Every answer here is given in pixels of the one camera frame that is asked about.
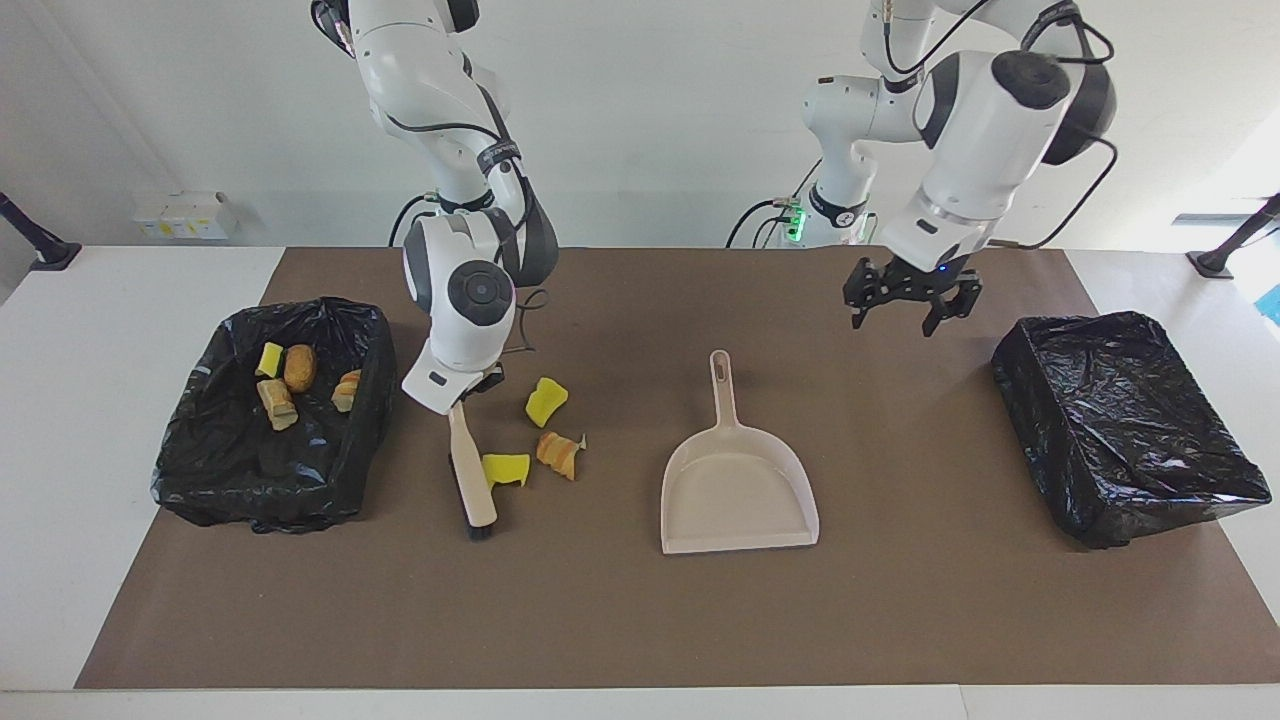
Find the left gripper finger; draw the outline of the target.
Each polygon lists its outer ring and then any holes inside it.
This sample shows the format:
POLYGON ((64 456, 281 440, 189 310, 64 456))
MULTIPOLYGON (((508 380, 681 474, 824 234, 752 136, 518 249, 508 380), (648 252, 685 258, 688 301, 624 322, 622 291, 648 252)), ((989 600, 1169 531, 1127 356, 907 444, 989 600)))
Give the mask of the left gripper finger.
POLYGON ((868 313, 884 304, 884 274, 877 265, 855 265, 845 281, 845 305, 851 328, 860 329, 868 313))
POLYGON ((927 302, 929 311, 922 323, 924 337, 932 337, 946 322, 956 318, 968 318, 980 297, 983 284, 980 281, 959 281, 945 292, 929 288, 927 302))

